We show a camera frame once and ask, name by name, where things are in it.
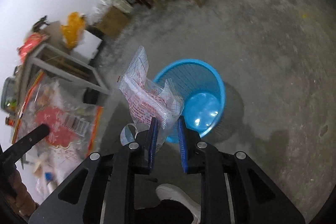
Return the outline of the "white shoe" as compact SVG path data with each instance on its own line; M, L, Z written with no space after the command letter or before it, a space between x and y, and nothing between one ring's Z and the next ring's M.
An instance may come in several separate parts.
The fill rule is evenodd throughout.
M192 223L201 223L201 206L181 188L173 184L161 184L157 186L155 192L160 201L173 200L184 205L194 217Z

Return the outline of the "brown cardboard box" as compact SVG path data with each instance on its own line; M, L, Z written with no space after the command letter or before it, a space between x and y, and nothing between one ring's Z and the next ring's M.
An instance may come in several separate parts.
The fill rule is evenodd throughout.
M111 7L95 27L110 38L117 38L130 22L130 16L116 7Z

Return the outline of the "grey metal shelf table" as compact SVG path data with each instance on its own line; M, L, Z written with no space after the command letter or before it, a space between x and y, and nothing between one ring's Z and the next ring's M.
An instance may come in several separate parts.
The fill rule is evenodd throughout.
M48 42L42 42L27 54L22 65L18 102L23 102L35 73L40 69L80 88L89 88L106 95L110 93L94 67L55 48Z

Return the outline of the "white box on floor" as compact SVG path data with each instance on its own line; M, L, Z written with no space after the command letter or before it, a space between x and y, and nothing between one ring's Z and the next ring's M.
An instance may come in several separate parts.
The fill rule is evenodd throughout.
M83 32L78 45L70 52L70 55L86 64L95 58L102 40L87 30Z

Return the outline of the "clear red-printed plastic bag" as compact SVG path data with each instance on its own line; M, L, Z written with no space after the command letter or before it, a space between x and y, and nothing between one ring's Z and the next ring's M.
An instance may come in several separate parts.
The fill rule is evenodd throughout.
M123 74L119 89L128 102L134 123L148 126L153 118L157 118L159 134L166 138L182 114L183 99L176 91L172 79L156 84L147 78L148 70L145 48L139 46Z

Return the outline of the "red patterned plastic package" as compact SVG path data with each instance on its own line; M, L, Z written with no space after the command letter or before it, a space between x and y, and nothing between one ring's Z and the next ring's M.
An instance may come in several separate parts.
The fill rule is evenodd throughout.
M81 102L62 79L39 71L18 111L12 142L46 124L50 133L27 153L43 199L91 153L103 107Z

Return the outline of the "orange plastic bag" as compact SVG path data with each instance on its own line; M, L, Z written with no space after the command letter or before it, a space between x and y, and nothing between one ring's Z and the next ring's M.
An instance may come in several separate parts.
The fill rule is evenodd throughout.
M68 15L67 24L60 26L65 47L73 50L77 47L82 34L85 30L85 16L78 12L72 12Z

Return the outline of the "blue plastic waste basket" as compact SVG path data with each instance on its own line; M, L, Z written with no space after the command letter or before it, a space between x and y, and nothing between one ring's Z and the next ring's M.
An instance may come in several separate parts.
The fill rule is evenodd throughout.
M153 82L163 86L172 80L182 97L186 126L205 137L221 120L226 90L219 73L208 63L197 59L175 61L163 68Z

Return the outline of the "red bag on shelf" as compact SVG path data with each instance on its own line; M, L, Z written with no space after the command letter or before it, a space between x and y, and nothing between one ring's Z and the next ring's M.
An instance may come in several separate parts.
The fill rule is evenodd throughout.
M40 43L44 42L48 38L48 34L42 34L39 32L33 32L32 34L30 34L24 41L23 45L17 48L21 63L25 62L25 58L35 47L37 47Z

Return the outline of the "clear bags on box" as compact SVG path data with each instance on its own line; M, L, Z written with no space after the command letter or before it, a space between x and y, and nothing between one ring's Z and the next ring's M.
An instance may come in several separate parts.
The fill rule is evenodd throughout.
M121 12L130 14L133 7L127 0L94 0L94 4L89 16L92 24L102 20L103 16L112 8L115 7Z

